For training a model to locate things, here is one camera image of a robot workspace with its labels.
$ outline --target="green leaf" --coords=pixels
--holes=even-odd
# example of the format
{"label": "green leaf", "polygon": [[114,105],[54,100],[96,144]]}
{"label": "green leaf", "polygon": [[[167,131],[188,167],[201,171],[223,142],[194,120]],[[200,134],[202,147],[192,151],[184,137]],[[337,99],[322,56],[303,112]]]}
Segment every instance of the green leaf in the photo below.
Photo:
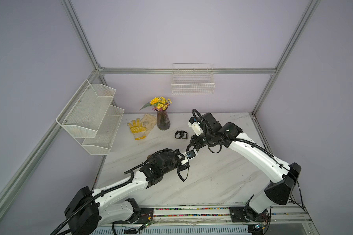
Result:
{"label": "green leaf", "polygon": [[149,107],[151,106],[151,103],[146,103],[140,110],[142,110],[143,108]]}

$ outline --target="white wire basket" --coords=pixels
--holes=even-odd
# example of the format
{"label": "white wire basket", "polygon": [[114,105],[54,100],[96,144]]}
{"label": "white wire basket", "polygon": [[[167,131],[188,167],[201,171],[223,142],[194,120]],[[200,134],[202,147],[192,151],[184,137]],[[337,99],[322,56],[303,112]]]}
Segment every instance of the white wire basket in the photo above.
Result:
{"label": "white wire basket", "polygon": [[88,80],[81,86],[86,88],[72,109],[63,115],[65,107],[56,121],[90,155],[108,154],[124,110],[111,105],[115,89],[102,84],[90,84]]}
{"label": "white wire basket", "polygon": [[174,63],[171,90],[174,95],[213,94],[213,64]]}

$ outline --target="yellow glove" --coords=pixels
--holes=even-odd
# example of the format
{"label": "yellow glove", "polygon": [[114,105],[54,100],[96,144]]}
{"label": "yellow glove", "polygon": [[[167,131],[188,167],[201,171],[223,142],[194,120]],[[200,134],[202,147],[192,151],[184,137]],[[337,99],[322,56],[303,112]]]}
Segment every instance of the yellow glove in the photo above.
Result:
{"label": "yellow glove", "polygon": [[132,120],[132,124],[128,123],[129,130],[135,136],[135,139],[144,139],[146,128],[143,127],[143,122],[140,123],[140,118]]}

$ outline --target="white marble table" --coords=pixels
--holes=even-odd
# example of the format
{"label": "white marble table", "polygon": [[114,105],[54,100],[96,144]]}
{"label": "white marble table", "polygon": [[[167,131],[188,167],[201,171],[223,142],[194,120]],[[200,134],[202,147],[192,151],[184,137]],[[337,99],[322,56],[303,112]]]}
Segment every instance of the white marble table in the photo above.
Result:
{"label": "white marble table", "polygon": [[[232,122],[242,128],[256,143],[262,145],[249,113],[212,113],[221,125]],[[118,129],[113,148],[107,155],[97,188],[110,185],[125,176],[123,172],[137,166],[158,150],[179,148],[186,150],[193,130],[187,122],[192,114],[169,114],[171,127],[159,130],[157,126],[147,138],[135,140],[127,123],[142,118],[142,114],[125,114]],[[187,131],[188,139],[175,139],[177,130]],[[181,172],[186,177],[187,170]],[[262,190],[269,179],[242,155],[223,146],[213,154],[205,147],[190,161],[188,178],[182,182],[176,170],[164,175],[163,180],[150,188],[131,195],[141,206],[145,205],[204,205],[245,203]]]}

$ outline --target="vase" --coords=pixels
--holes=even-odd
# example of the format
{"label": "vase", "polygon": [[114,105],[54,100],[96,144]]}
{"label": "vase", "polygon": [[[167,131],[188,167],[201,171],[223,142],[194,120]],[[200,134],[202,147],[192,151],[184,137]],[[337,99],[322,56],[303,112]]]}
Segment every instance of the vase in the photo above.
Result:
{"label": "vase", "polygon": [[167,130],[170,128],[170,119],[166,112],[167,109],[164,111],[157,111],[157,127],[160,130]]}

